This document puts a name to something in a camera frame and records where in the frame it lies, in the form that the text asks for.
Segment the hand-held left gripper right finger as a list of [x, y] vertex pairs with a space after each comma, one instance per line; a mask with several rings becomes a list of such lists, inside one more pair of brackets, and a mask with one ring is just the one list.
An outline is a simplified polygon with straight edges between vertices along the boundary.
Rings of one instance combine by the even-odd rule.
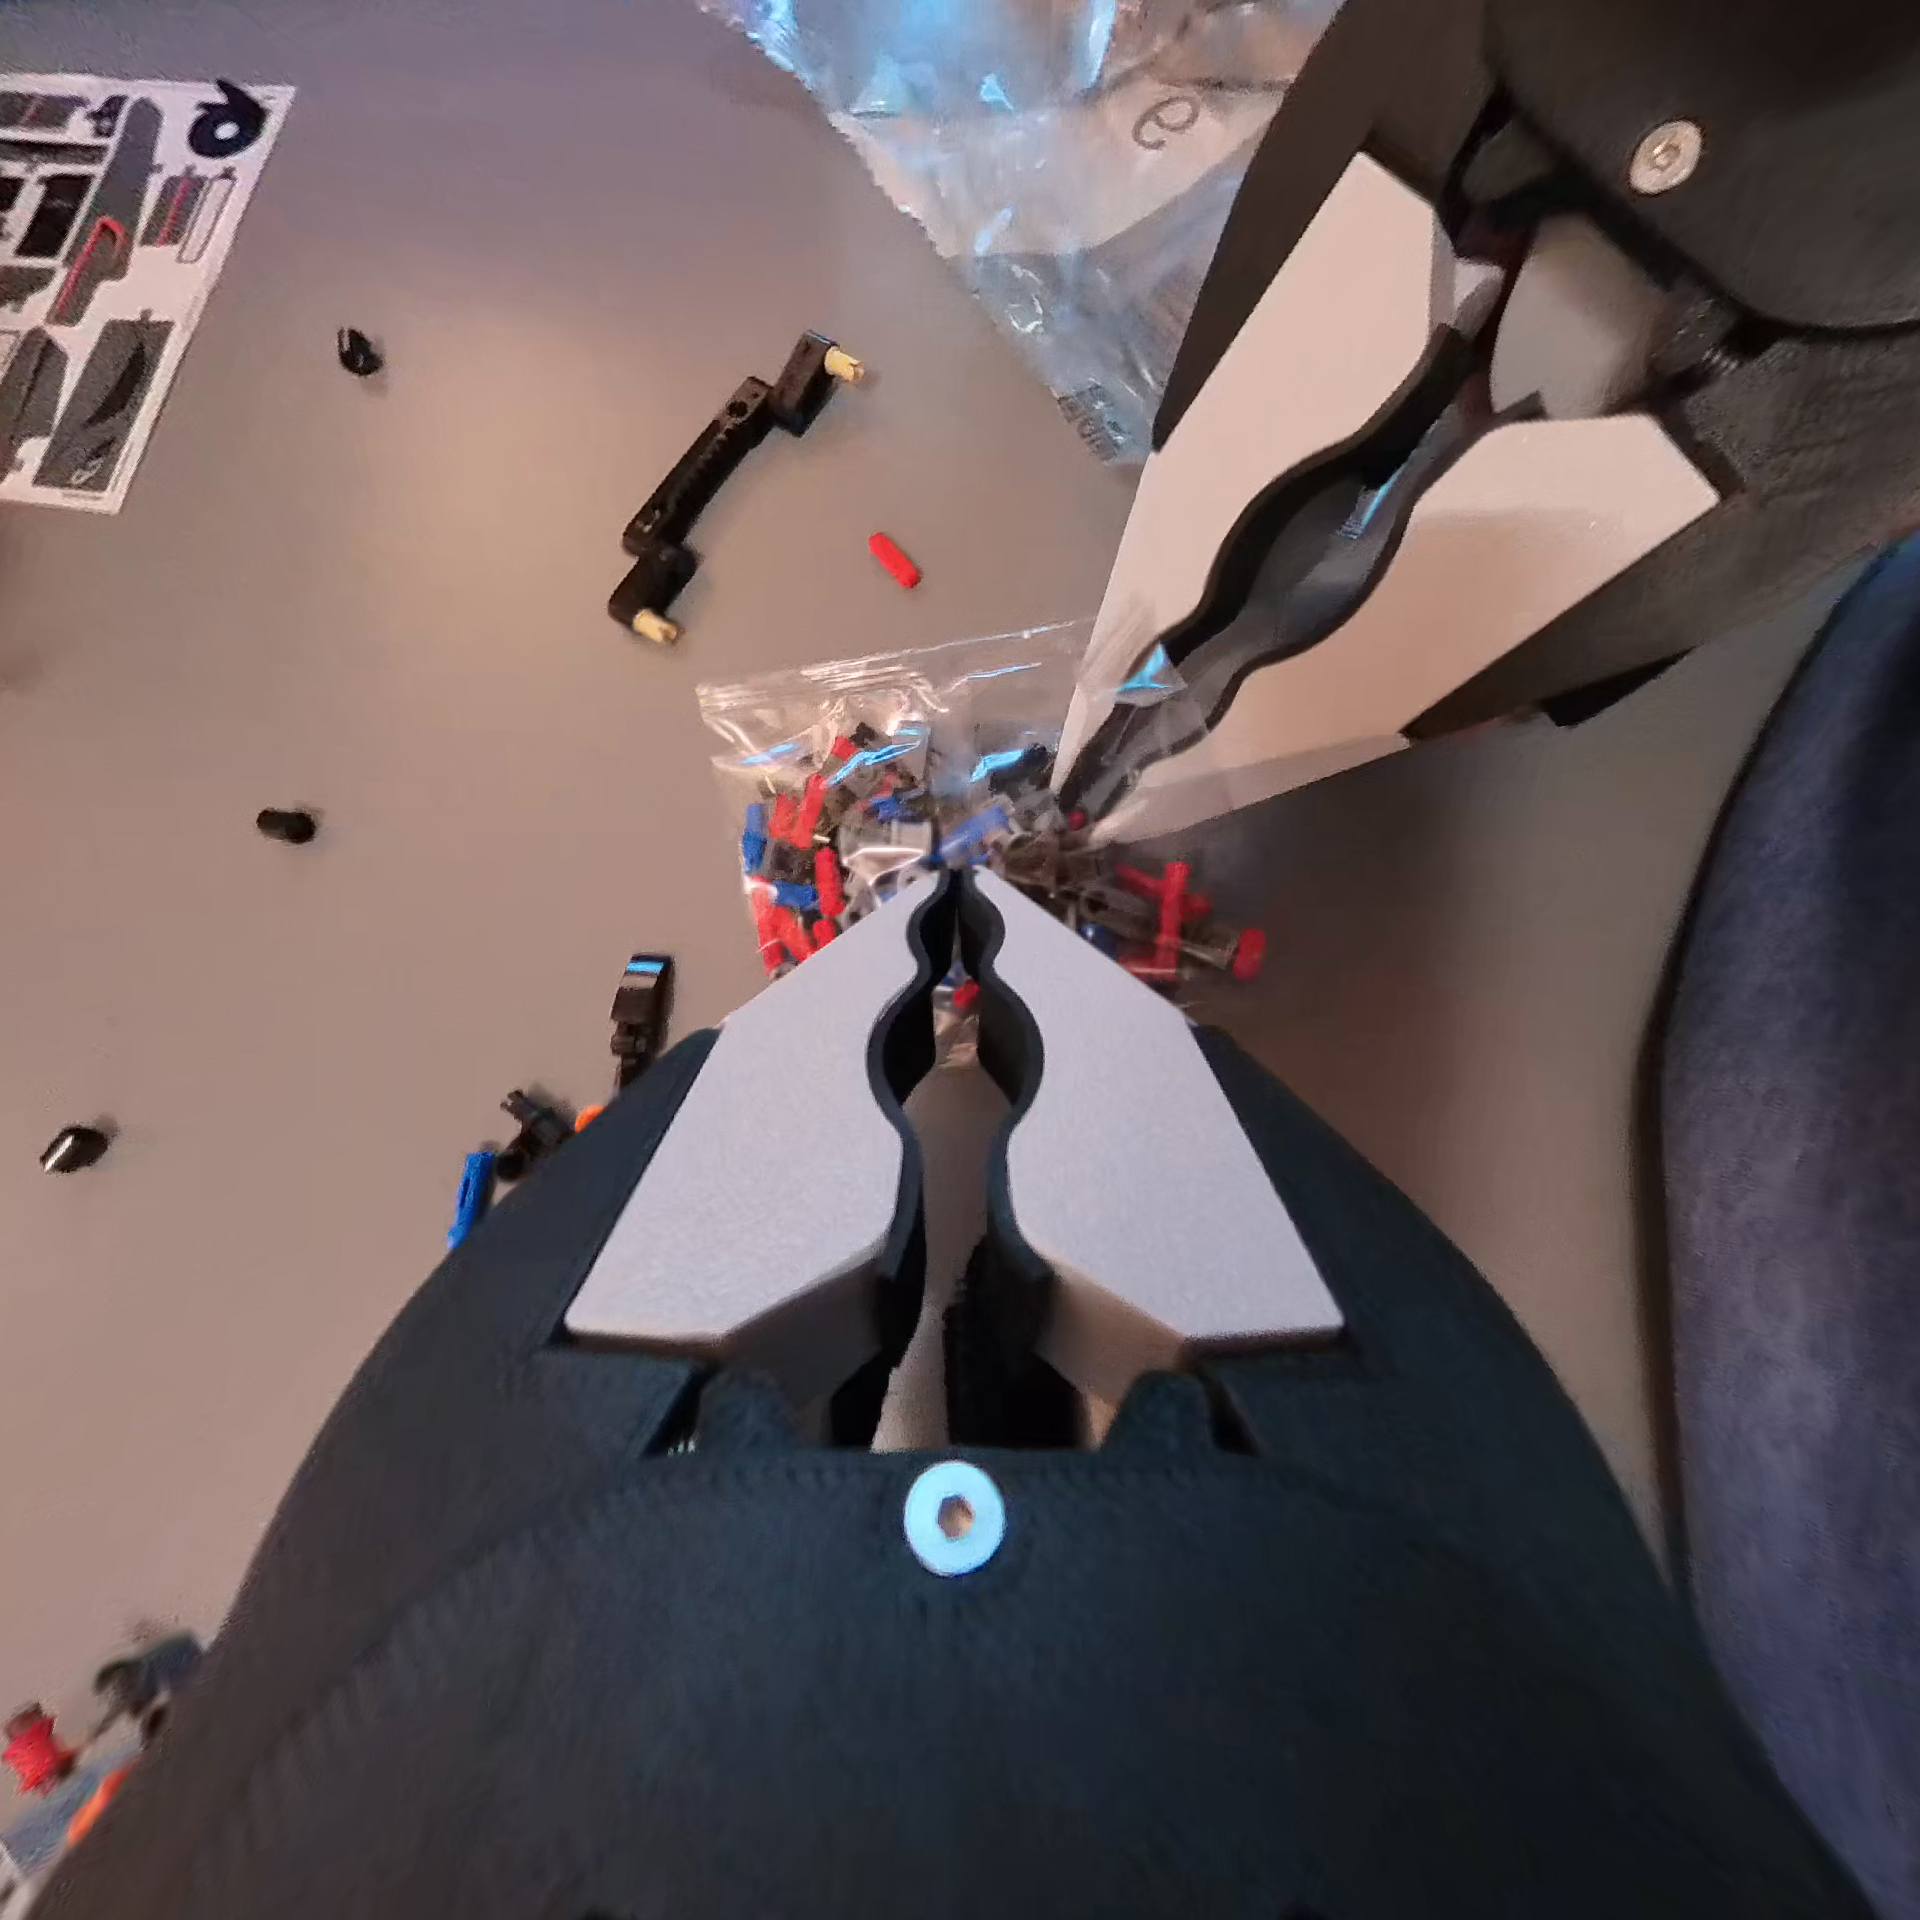
[[1007, 1106], [960, 1283], [960, 1445], [1068, 1449], [1143, 1377], [1338, 1342], [1202, 1032], [990, 870], [960, 881], [960, 955]]

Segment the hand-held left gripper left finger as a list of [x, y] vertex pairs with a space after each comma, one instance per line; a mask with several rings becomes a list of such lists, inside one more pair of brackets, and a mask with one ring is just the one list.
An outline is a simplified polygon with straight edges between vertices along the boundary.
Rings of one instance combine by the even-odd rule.
[[897, 894], [711, 1034], [564, 1313], [598, 1349], [773, 1378], [869, 1449], [926, 1292], [922, 1155], [954, 877]]

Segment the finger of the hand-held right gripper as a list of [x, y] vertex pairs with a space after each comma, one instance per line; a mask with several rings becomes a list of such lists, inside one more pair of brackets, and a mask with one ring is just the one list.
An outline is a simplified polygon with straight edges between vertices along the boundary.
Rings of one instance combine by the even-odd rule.
[[1103, 689], [1068, 808], [1097, 836], [1180, 833], [1407, 747], [1414, 720], [1623, 577], [1721, 494], [1649, 417], [1498, 424], [1284, 582], [1279, 555], [1186, 665]]
[[1061, 798], [1273, 798], [1407, 747], [1404, 734], [1332, 739], [1293, 706], [1232, 698], [1278, 665], [1276, 590], [1342, 571], [1342, 528], [1375, 490], [1357, 461], [1413, 425], [1421, 382], [1449, 403], [1503, 296], [1503, 273], [1460, 259], [1432, 208], [1357, 156], [1276, 267], [1180, 424], [1159, 433], [1078, 664], [1052, 788]]

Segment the large clear plastic bag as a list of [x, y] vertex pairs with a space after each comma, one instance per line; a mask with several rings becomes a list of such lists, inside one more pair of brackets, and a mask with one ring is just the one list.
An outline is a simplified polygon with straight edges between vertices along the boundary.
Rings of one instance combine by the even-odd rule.
[[702, 3], [804, 86], [1106, 466], [1137, 469], [1334, 3]]

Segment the small clear bag lego pins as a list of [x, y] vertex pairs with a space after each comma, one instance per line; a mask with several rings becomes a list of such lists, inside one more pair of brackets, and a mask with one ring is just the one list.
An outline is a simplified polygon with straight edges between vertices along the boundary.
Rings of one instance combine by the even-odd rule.
[[698, 689], [758, 969], [790, 976], [935, 870], [990, 874], [1146, 989], [1256, 981], [1184, 854], [1101, 846], [1054, 788], [1085, 619]]

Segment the black curved lego piece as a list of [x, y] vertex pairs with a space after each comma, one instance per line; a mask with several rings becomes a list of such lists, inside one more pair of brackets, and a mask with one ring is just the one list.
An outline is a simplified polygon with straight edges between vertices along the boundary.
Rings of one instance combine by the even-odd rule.
[[664, 1050], [673, 984], [676, 962], [663, 952], [637, 952], [618, 972], [608, 1014], [614, 1093], [637, 1084]]

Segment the black lego pin connector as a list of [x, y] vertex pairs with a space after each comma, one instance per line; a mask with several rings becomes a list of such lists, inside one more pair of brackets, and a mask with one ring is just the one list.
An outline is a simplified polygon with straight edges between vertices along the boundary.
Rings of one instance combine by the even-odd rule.
[[510, 1091], [501, 1100], [501, 1110], [511, 1120], [511, 1137], [494, 1152], [498, 1184], [521, 1181], [533, 1169], [557, 1155], [577, 1132], [574, 1109], [552, 1105], [537, 1091]]

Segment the black lego rack assembly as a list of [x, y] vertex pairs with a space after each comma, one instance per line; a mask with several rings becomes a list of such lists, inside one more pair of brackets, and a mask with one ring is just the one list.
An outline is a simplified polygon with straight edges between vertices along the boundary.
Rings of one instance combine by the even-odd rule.
[[608, 600], [613, 621], [654, 645], [673, 645], [681, 628], [670, 611], [698, 570], [687, 544], [695, 521], [756, 445], [776, 429], [804, 436], [828, 401], [865, 373], [847, 348], [804, 331], [774, 379], [748, 376], [624, 526], [629, 570]]

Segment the lego car chassis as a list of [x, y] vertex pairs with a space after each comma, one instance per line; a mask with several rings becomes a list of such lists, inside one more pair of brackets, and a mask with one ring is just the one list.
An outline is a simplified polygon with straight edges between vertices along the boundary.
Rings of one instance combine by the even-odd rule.
[[88, 1678], [77, 1714], [26, 1701], [4, 1717], [1, 1909], [25, 1916], [154, 1742], [205, 1657], [192, 1628], [149, 1628]]

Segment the sticker sheet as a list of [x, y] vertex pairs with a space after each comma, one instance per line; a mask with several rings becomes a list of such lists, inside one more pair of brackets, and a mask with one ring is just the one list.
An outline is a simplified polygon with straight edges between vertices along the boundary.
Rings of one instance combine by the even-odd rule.
[[296, 90], [1, 77], [1, 499], [121, 513]]

